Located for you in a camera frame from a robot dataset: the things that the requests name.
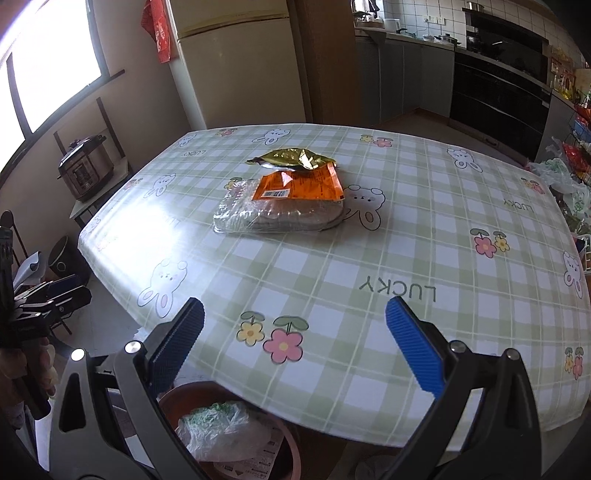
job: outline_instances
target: pressure cooker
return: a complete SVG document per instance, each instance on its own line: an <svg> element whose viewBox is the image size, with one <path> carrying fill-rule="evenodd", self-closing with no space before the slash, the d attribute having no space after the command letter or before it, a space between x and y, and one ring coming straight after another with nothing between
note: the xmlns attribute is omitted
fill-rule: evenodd
<svg viewBox="0 0 591 480"><path fill-rule="evenodd" d="M64 179L76 200L90 199L113 176L113 162L103 145L105 140L103 135L74 140L60 162L58 179Z"/></svg>

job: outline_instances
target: person's hand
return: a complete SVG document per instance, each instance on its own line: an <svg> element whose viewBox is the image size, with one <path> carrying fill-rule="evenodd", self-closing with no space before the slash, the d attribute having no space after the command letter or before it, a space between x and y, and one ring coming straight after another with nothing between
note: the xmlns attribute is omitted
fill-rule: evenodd
<svg viewBox="0 0 591 480"><path fill-rule="evenodd" d="M0 348L0 408L9 417L8 420L15 427L20 427L22 417L22 398L14 387L12 380L27 374L27 364L30 366L37 382L53 396L58 381L53 359L56 350L47 338L41 338L39 345L23 352L19 349Z"/></svg>

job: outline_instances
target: refrigerator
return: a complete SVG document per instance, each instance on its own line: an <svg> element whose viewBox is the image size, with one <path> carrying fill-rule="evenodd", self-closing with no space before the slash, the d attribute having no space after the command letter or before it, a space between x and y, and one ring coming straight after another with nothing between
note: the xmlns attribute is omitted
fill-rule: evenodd
<svg viewBox="0 0 591 480"><path fill-rule="evenodd" d="M306 121L286 0L166 3L170 69L193 130Z"/></svg>

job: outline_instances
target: barcode label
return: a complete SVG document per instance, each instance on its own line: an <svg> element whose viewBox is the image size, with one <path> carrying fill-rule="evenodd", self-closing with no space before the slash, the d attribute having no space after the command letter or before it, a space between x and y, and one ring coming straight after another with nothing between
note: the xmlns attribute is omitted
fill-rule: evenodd
<svg viewBox="0 0 591 480"><path fill-rule="evenodd" d="M273 197L273 198L277 198L277 199L284 199L287 198L290 195L290 190L289 189L285 189L285 190L265 190L262 195L261 198L263 197Z"/></svg>

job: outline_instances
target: table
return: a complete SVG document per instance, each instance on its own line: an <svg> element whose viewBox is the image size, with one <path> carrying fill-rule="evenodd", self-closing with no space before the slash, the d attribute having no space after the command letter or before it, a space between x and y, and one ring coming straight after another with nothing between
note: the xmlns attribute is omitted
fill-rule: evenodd
<svg viewBox="0 0 591 480"><path fill-rule="evenodd" d="M336 159L348 218L323 232L215 233L232 182L269 173L245 161L284 147ZM148 330L199 298L206 321L189 361L336 436L401 446L431 404L385 325L395 294L448 340L517 348L543 430L589 398L589 294L566 222L538 177L476 152L307 124L193 132L98 211L79 248ZM451 449L477 403L474 392Z"/></svg>
<svg viewBox="0 0 591 480"><path fill-rule="evenodd" d="M98 203L100 203L108 193L113 190L115 187L120 185L124 182L127 177L129 176L129 162L127 162L127 158L120 158L119 160L115 160L113 162L113 176L111 179L102 187L95 195L93 195L90 199L85 202L81 202L80 200L76 200L74 207L72 208L72 212L70 214L70 219L74 219L76 223L80 226L80 228L85 227L85 222L82 220L82 215L87 212L90 208L95 207Z"/></svg>

